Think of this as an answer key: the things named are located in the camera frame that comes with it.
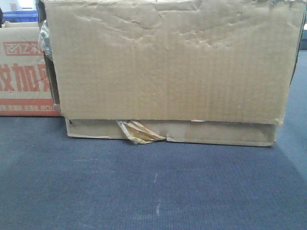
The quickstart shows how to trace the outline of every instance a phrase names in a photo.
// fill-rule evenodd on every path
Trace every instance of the cardboard box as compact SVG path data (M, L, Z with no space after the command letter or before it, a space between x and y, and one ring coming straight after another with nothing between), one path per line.
M306 2L49 0L45 5L70 136L110 137L110 130L97 135L85 121L85 129L73 130L73 120L98 120L97 129L107 120L143 120L143 127L118 124L130 139L155 130L170 141L167 137L177 135L184 142L273 144L275 126L283 123ZM154 127L152 120L158 122ZM234 126L242 131L235 136ZM189 138L186 127L192 128Z
M5 26L0 29L0 115L58 116L38 47L38 25Z

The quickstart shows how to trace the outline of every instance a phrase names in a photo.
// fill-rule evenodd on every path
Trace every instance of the red printed logo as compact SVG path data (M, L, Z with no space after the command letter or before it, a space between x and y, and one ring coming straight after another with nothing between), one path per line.
M6 56L40 56L43 51L38 42L3 42Z

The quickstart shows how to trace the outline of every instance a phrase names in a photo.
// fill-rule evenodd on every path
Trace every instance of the printed cardboard box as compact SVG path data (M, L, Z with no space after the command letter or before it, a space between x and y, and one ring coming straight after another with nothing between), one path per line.
M6 26L0 29L0 115L58 116L37 42L39 27Z

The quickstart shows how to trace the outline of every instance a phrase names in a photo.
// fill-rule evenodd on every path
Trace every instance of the box flap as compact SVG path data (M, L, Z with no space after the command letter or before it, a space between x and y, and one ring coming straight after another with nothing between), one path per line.
M283 121L302 0L45 4L69 119Z

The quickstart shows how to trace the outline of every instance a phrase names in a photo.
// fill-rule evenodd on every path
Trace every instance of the white wall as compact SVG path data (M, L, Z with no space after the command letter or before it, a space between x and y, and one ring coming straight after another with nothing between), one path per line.
M0 0L0 7L3 12L11 11L10 3L17 4L17 10L21 10L22 8L19 5L18 0Z

